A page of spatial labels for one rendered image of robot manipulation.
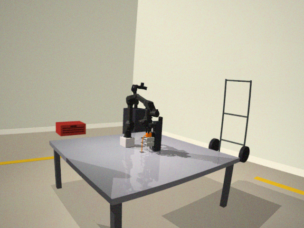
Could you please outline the orange power plug with cord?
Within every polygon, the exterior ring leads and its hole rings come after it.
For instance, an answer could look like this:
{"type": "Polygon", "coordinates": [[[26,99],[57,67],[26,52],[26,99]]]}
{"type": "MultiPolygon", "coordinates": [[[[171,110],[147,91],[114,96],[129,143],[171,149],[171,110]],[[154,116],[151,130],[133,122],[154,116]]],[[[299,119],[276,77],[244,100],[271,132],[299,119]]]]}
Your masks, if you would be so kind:
{"type": "Polygon", "coordinates": [[[146,137],[154,137],[155,136],[155,133],[154,132],[152,132],[152,133],[146,133],[146,135],[145,135],[146,137]]]}

